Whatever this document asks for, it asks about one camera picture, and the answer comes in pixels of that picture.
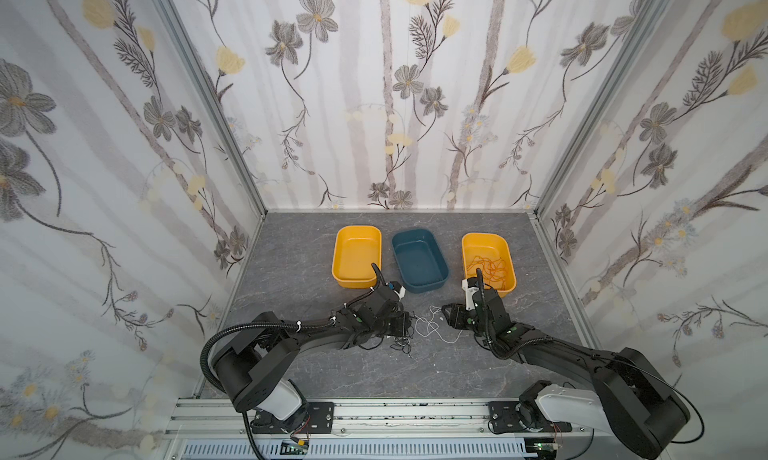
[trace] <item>black cable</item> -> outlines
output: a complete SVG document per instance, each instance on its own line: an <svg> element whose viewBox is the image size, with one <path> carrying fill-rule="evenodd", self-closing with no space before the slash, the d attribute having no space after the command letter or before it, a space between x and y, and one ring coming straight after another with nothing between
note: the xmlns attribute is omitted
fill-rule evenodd
<svg viewBox="0 0 768 460"><path fill-rule="evenodd" d="M579 353L581 353L582 355L584 354L584 352L582 352L581 350L579 350L579 349L577 349L577 348L574 348L572 345L568 344L567 342L564 342L564 341L562 341L562 340L559 340L559 339L552 339L552 341L554 341L554 342L557 342L557 343L560 343L560 344L562 344L562 345L565 345L565 346L566 346L566 347L568 347L569 349L571 349L571 350L575 350L576 352L579 352ZM701 440L701 438L704 436L704 417L702 417L702 416L701 416L701 412L699 412L699 409L698 409L698 408L696 408L696 405L694 405L694 403L693 403L693 402L692 402L692 401L691 401L691 400L690 400L688 397L686 397L686 396L685 396L685 394L683 394L683 393L682 393L680 390L678 390L677 388L675 388L675 387L673 387L672 385L670 385L670 384L669 384L669 383L668 383L666 380L664 380L663 378L660 378L660 377L658 377L658 376L654 375L654 374L653 374L653 373L651 373L651 372L648 372L648 370L645 370L645 369L641 369L641 368L639 368L637 365L633 365L632 363L629 363L629 362L625 362L624 360L619 360L619 359L616 359L616 358L613 358L613 359L604 359L604 358L601 358L601 357L598 357L598 356L593 356L592 358L593 358L593 359L600 359L600 360L603 360L603 361L605 361L605 362L608 362L608 363L610 363L610 362L616 362L616 363L620 363L620 364L622 364L622 365L626 365L626 366L628 366L628 367L631 367L631 368L633 368L633 369L636 369L636 370L638 370L639 372L642 372L643 374L645 374L645 375L648 375L648 376L649 376L649 377L651 377L651 378L656 378L656 379L657 379L659 382L661 382L661 383L665 384L665 385L666 385L666 386L668 386L669 388L672 388L672 390L673 390L675 393L677 393L677 395L679 395L679 396L683 397L683 399L684 399L686 402L688 402L688 405L690 405L690 406L691 406L691 407L694 409L694 412L696 412L696 416L697 416L697 417L699 417L699 422L701 423L701 432L699 433L699 435L698 435L698 436L696 436L696 438L692 438L691 440L683 440L683 441L681 441L681 442L676 442L675 440L672 440L672 441L670 441L670 443L679 443L679 444L694 443L694 442L698 442L699 440Z"/></svg>
<svg viewBox="0 0 768 460"><path fill-rule="evenodd" d="M581 455L587 453L587 450L589 450L590 446L592 446L592 440L594 440L594 428L592 428L592 435L589 436L589 443L587 446L582 450L578 455L574 455L572 457L568 457L565 460L574 460L574 458L579 458Z"/></svg>
<svg viewBox="0 0 768 460"><path fill-rule="evenodd" d="M376 273L376 280L379 283L379 285L386 285L386 280L384 280L384 275L379 270L379 266L376 264L376 262L371 262L371 267L373 267L373 271Z"/></svg>
<svg viewBox="0 0 768 460"><path fill-rule="evenodd" d="M301 330L307 331L307 332L317 332L319 330L325 330L329 327L332 327L335 325L335 322L328 322L325 325L302 325ZM232 325L230 327L225 328L224 330L221 330L214 334L211 338L208 339L208 341L203 345L203 349L200 351L200 370L203 371L203 376L205 379L210 383L214 388L217 390L220 390L224 392L224 386L221 385L221 382L219 382L219 379L216 378L216 375L210 370L210 367L208 366L208 356L210 355L210 350L214 348L214 344L218 342L219 340L225 338L227 335L231 335L233 333L239 332L241 330L250 330L250 329L280 329L280 330L293 330L293 331L299 331L299 325L296 323L283 323L283 322L255 322L255 323L240 323L238 325Z"/></svg>
<svg viewBox="0 0 768 460"><path fill-rule="evenodd" d="M261 455L261 452L259 452L259 449L256 447L256 440L254 440L254 433L250 429L250 422L248 421L248 412L243 412L243 422L245 422L245 431L248 434L248 442L250 443L250 447L254 450L254 454L256 455L256 458L259 460L266 460L264 458L264 455Z"/></svg>
<svg viewBox="0 0 768 460"><path fill-rule="evenodd" d="M377 288L379 288L382 285L386 285L386 281L384 280L384 275L379 270L378 265L375 264L375 263L371 263L371 266L373 267L373 272L376 274L376 284L373 285L373 288L368 289L367 292L363 293L360 296L356 296L351 301L347 302L346 305L348 307L352 306L353 304L355 304L357 302L359 302L360 300L368 298L373 293L374 290L376 290Z"/></svg>
<svg viewBox="0 0 768 460"><path fill-rule="evenodd" d="M489 348L484 346L482 343L480 343L480 341L478 340L478 338L480 338L480 335L474 335L474 336L472 336L472 338L475 339L475 343L477 343L480 346L480 348L482 348L484 350L490 350Z"/></svg>
<svg viewBox="0 0 768 460"><path fill-rule="evenodd" d="M696 408L696 405L694 405L694 403L691 400L689 400L688 397L686 397L680 390L678 390L677 388L675 388L672 385L670 385L669 383L667 383L663 378L659 378L659 377L657 377L656 375L654 375L651 372L643 370L643 369L639 368L636 365L632 365L629 362L625 362L624 360L613 359L611 361L612 362L621 363L622 365L626 365L628 367L632 367L633 369L636 369L639 372L642 372L643 374L648 375L649 377L656 378L659 382L662 382L663 384L665 384L669 388L672 388L677 393L677 395L683 397L685 399L685 401L688 402L688 405L690 405L694 409L694 412L696 412L696 416L699 417L699 422L701 422L701 433L699 433L699 435L696 436L696 438L692 438L691 440L683 440L682 442L676 442L675 440L672 440L670 443L694 443L694 442L698 442L699 440L701 440L701 437L704 436L704 418L701 416L701 412L699 412L699 409Z"/></svg>
<svg viewBox="0 0 768 460"><path fill-rule="evenodd" d="M371 348L367 348L362 345L358 345L358 347L360 347L363 350L374 350L374 349L378 349L382 343L384 343L384 337L381 337L381 340L379 341L379 343L377 343L376 346L372 346Z"/></svg>

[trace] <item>gray flower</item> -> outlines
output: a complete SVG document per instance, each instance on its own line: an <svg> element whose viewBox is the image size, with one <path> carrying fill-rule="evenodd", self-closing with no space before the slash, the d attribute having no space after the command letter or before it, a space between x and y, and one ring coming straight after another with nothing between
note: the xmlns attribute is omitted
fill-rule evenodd
<svg viewBox="0 0 768 460"><path fill-rule="evenodd" d="M640 132L640 141L651 139L655 144L660 144L667 138L665 125L669 125L674 120L677 113L676 108L670 108L666 101L654 105L650 110L650 118L644 118L640 121L643 131Z"/></svg>
<svg viewBox="0 0 768 460"><path fill-rule="evenodd" d="M194 136L201 136L203 129L200 127L199 120L192 120L192 113L183 105L181 110L176 114L176 120L179 122L179 130L182 134L187 134L190 138L190 143L194 143Z"/></svg>
<svg viewBox="0 0 768 460"><path fill-rule="evenodd" d="M658 188L667 184L667 175L664 171L674 167L674 159L677 158L677 150L672 150L667 144L661 144L648 154L648 165L641 172L643 175L651 175L650 187Z"/></svg>
<svg viewBox="0 0 768 460"><path fill-rule="evenodd" d="M404 208L410 208L413 206L413 202L411 202L411 198L413 198L413 194L409 191L403 191L398 190L394 194L392 194L392 198L389 200L389 204L392 205L392 208L401 210Z"/></svg>
<svg viewBox="0 0 768 460"><path fill-rule="evenodd" d="M331 19L336 6L332 0L299 0L304 10L309 13L299 13L296 22L299 30L304 33L315 32L321 42L328 42L328 32L338 32L339 25Z"/></svg>
<svg viewBox="0 0 768 460"><path fill-rule="evenodd" d="M378 202L379 197L381 198L387 198L389 196L389 186L387 186L386 183L372 183L371 184L371 193L368 194L368 198L371 199L371 201Z"/></svg>
<svg viewBox="0 0 768 460"><path fill-rule="evenodd" d="M638 18L638 14L643 7L645 0L632 0L629 4L629 15L624 15L616 18L614 25L610 27L610 34L620 36L629 33L632 29L634 21Z"/></svg>
<svg viewBox="0 0 768 460"><path fill-rule="evenodd" d="M230 254L230 248L226 244L225 240L219 240L216 243L216 248L214 249L214 255L216 256L216 259L219 261L219 268L221 270L224 270L226 268L226 265L229 263L226 260L226 257Z"/></svg>
<svg viewBox="0 0 768 460"><path fill-rule="evenodd" d="M170 129L176 125L176 119L169 111L163 113L163 106L154 95L144 104L144 119L147 123L154 125L152 131L155 138L160 138L162 134L167 141L170 141Z"/></svg>
<svg viewBox="0 0 768 460"><path fill-rule="evenodd" d="M54 108L52 98L32 92L32 80L23 68L0 59L0 133L17 137L29 124L41 134L52 134L56 126L42 112Z"/></svg>
<svg viewBox="0 0 768 460"><path fill-rule="evenodd" d="M0 138L0 218L9 222L22 218L18 206L20 195L40 195L45 188L24 172L29 166L29 154L11 142Z"/></svg>
<svg viewBox="0 0 768 460"><path fill-rule="evenodd" d="M243 253L245 247L246 238L245 235L240 232L235 225L230 234L230 247L232 248L233 255L239 255Z"/></svg>
<svg viewBox="0 0 768 460"><path fill-rule="evenodd" d="M560 210L557 210L556 212L554 212L554 222L556 224L560 224L562 222L563 226L565 226L570 221L571 221L571 208L568 205L563 204Z"/></svg>
<svg viewBox="0 0 768 460"><path fill-rule="evenodd" d="M567 67L575 60L583 67L589 62L592 52L604 47L607 40L608 25L590 23L580 35L576 36L578 45L573 48L565 48L560 53L563 56L560 65Z"/></svg>
<svg viewBox="0 0 768 460"><path fill-rule="evenodd" d="M273 65L280 66L283 58L288 58L292 64L299 63L299 57L296 55L296 49L304 44L301 35L296 31L296 24L275 20L272 24L272 33L270 38L275 41L274 47L265 49L266 54L270 56L270 62Z"/></svg>
<svg viewBox="0 0 768 460"><path fill-rule="evenodd" d="M444 98L440 87L424 90L421 100L419 100L424 104L424 115L429 115L434 109L435 115L442 117L448 109L448 106L440 101Z"/></svg>
<svg viewBox="0 0 768 460"><path fill-rule="evenodd" d="M574 235L574 232L571 229L567 228L560 233L558 246L560 247L563 256L571 256L571 248L575 248L577 243L578 240L576 240L576 235Z"/></svg>
<svg viewBox="0 0 768 460"><path fill-rule="evenodd" d="M424 83L416 81L418 78L418 66L416 64L403 65L395 72L398 82L392 86L392 90L400 92L400 98L408 98L411 92L420 94L424 89Z"/></svg>

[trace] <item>aluminum frame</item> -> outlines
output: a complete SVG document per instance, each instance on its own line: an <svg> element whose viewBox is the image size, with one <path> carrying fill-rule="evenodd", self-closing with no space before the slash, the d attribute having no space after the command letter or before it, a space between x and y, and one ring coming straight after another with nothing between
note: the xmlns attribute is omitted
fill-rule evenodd
<svg viewBox="0 0 768 460"><path fill-rule="evenodd" d="M187 74L200 96L200 100L203 101L208 115L214 121L216 132L224 141L226 154L229 156L232 165L235 168L237 177L243 182L243 186L248 193L252 207L258 212L258 215L261 216L262 221L264 221L267 212L264 200L259 194L259 189L256 188L250 170L248 170L248 167L245 165L245 159L240 153L240 148L237 146L237 142L232 135L221 103L216 99L213 85L208 81L205 68L195 53L192 41L187 34L186 28L184 28L184 24L181 22L181 18L176 10L173 0L152 0L152 3L160 15L160 20L163 22L166 32L170 36L171 43L174 44L176 52L178 52L178 55L181 57L181 62L187 70Z"/></svg>

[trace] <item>orange string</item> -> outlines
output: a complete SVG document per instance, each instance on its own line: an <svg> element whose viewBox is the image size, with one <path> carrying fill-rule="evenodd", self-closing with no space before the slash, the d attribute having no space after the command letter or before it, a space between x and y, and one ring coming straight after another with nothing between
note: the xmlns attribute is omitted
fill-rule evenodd
<svg viewBox="0 0 768 460"><path fill-rule="evenodd" d="M475 255L472 262L467 265L466 270L473 273L477 268L482 270L485 282L501 282L501 288L504 290L504 281L507 277L507 267L504 260L491 260L485 256Z"/></svg>

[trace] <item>floral wallpaper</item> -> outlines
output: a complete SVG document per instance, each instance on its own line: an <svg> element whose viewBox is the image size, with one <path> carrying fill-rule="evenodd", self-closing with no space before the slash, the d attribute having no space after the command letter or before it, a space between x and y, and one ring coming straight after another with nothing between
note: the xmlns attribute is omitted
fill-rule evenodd
<svg viewBox="0 0 768 460"><path fill-rule="evenodd" d="M153 458L258 216L151 0L0 0L0 448Z"/></svg>
<svg viewBox="0 0 768 460"><path fill-rule="evenodd" d="M615 98L542 220L603 347L702 411L674 457L763 457L768 0L673 0Z"/></svg>
<svg viewBox="0 0 768 460"><path fill-rule="evenodd" d="M533 208L645 1L174 3L268 207L389 210Z"/></svg>

